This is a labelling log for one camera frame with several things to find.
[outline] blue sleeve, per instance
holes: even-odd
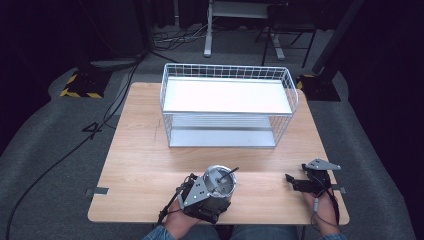
[[[162,225],[153,229],[143,240],[175,240]]]
[[[320,240],[347,240],[347,237],[341,233],[334,233],[334,234],[328,234],[320,238]]]

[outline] wooden table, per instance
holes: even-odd
[[[190,173],[203,175],[211,165],[235,172],[237,185],[218,224],[309,224],[310,212],[285,174],[306,179],[302,163],[327,160],[309,107],[299,91],[299,107],[275,149],[169,148],[159,105],[159,83],[134,83],[119,120],[88,217],[94,222],[144,222],[158,219]],[[330,172],[332,182],[334,175]],[[349,216],[335,192],[340,224]]]

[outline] wire mesh basket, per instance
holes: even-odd
[[[284,67],[166,64],[160,104],[170,147],[274,148],[298,95]]]

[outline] person's arm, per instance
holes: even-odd
[[[178,201],[175,200],[168,210],[163,226],[156,227],[144,240],[173,240],[180,239],[187,234],[191,227],[201,220],[185,215]]]
[[[313,214],[313,219],[318,225],[321,235],[324,237],[323,239],[346,239],[346,237],[340,233],[330,196],[324,192],[319,197],[317,212],[314,212],[315,195],[305,192],[302,194],[308,203],[309,209]]]

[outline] gray floor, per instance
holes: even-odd
[[[250,30],[219,32],[214,35],[210,58],[203,57],[203,38],[159,53],[182,63],[259,65],[264,41],[255,44],[256,35]],[[302,50],[287,50],[287,59],[278,61],[270,49],[265,65],[285,66],[293,78],[312,73],[310,69],[331,35],[331,31],[317,34],[304,69],[300,68]],[[160,82],[167,62],[148,55],[132,81]],[[129,72],[113,73],[103,99],[59,97],[73,71],[51,84],[52,100],[28,119],[0,158],[0,238],[5,236],[9,215],[25,190],[88,136],[81,132],[83,128],[103,121]],[[350,214],[350,223],[342,231],[349,239],[415,239],[403,197],[356,119],[341,74],[334,84],[341,102],[309,102],[309,106],[329,160],[342,166],[335,174],[348,190],[344,201]],[[117,113],[109,121],[112,126],[119,121],[119,110]],[[113,135],[113,128],[104,127],[32,188],[14,215],[11,239],[139,239],[150,230],[150,224],[93,223],[87,219],[91,198],[85,193],[97,184]],[[306,239],[318,237],[307,227]]]

